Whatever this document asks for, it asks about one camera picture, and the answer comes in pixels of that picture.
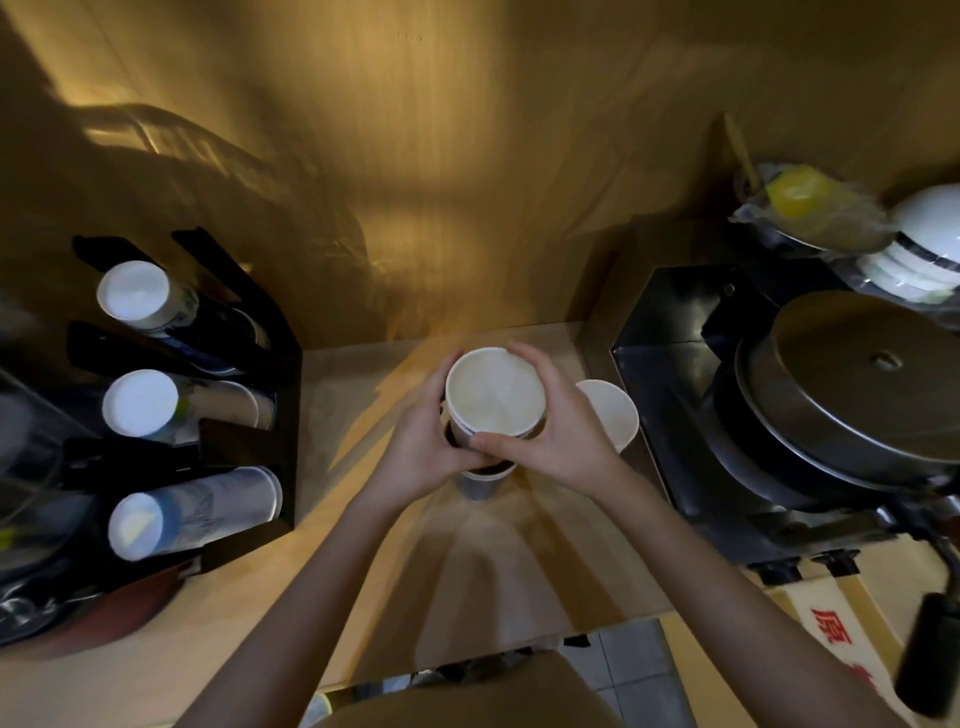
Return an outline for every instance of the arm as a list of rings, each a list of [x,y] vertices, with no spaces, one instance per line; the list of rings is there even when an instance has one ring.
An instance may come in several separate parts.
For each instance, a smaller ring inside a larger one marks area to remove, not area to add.
[[[490,465],[452,448],[440,425],[448,356],[394,429],[376,470],[320,548],[237,647],[178,728],[296,726],[320,683],[380,543],[403,509],[454,473]]]
[[[537,368],[547,394],[546,427],[531,441],[484,432],[474,435],[470,444],[591,497],[643,558],[758,725],[903,727],[880,697],[620,459],[587,397],[549,356],[523,345],[510,349]]]

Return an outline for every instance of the person's right hand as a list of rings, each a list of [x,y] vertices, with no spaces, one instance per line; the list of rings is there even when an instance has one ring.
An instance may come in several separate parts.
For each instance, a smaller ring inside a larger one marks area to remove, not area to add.
[[[594,497],[598,489],[630,467],[620,459],[587,395],[567,379],[546,353],[527,344],[507,349],[537,370],[546,392],[546,424],[533,440],[493,432],[477,432],[470,446],[499,458],[513,460],[568,488]]]

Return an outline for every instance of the hand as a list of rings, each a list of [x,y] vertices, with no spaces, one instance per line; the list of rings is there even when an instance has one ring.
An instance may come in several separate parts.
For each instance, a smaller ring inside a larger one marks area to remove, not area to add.
[[[544,352],[526,344],[507,349],[537,370],[546,392],[546,424],[533,440],[477,432],[470,446],[499,459],[513,460],[568,488],[594,497],[604,483],[630,472],[620,459],[587,395],[567,379]]]
[[[486,468],[497,462],[482,452],[454,448],[440,424],[440,402],[446,375],[463,352],[454,352],[420,387],[417,401],[407,407],[394,427],[394,434],[364,487],[368,495],[405,508],[428,496],[454,473]]]

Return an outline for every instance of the finger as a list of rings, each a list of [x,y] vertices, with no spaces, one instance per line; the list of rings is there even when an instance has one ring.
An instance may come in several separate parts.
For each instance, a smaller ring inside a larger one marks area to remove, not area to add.
[[[460,358],[461,354],[463,354],[462,349],[449,353],[444,357],[444,360],[440,362],[440,366],[433,371],[433,374],[426,378],[426,381],[420,388],[425,400],[429,402],[440,401],[444,395],[446,376],[450,373],[450,370],[453,368],[457,359]]]
[[[536,447],[530,440],[501,435],[496,432],[477,432],[470,438],[470,446],[481,452],[488,452],[500,460],[513,460],[526,465]]]
[[[543,389],[546,391],[548,398],[550,397],[551,390],[556,391],[558,388],[569,384],[566,377],[557,369],[557,365],[553,363],[550,354],[542,352],[540,349],[537,349],[537,347],[512,341],[507,344],[507,351],[515,353],[520,358],[526,359],[533,364],[534,369],[537,370],[537,376],[543,383]]]
[[[468,449],[454,449],[450,453],[450,460],[451,467],[455,468],[457,472],[461,472],[488,468],[491,465],[496,465],[503,458]]]

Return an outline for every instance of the black rack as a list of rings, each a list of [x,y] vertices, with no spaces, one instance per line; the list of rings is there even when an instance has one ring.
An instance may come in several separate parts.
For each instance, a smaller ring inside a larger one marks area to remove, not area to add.
[[[171,233],[174,241],[239,300],[239,308],[260,324],[271,341],[269,350],[253,343],[225,339],[216,342],[216,354],[242,371],[214,377],[161,351],[146,337],[112,333],[92,324],[73,321],[67,328],[70,363],[100,376],[118,377],[137,369],[157,369],[194,378],[236,381],[271,393],[276,404],[273,430],[256,429],[216,420],[200,421],[197,443],[169,446],[136,438],[108,435],[102,439],[74,438],[64,447],[63,487],[95,493],[100,500],[97,519],[103,534],[113,507],[130,493],[182,483],[241,466],[269,468],[280,481],[283,504],[279,517],[246,531],[211,542],[192,552],[160,555],[127,565],[110,554],[116,569],[108,581],[116,586],[200,557],[202,571],[210,571],[289,533],[296,517],[297,445],[300,428],[300,369],[302,350],[273,299],[233,260],[203,228]],[[105,273],[119,263],[150,257],[122,237],[73,239],[76,256]]]

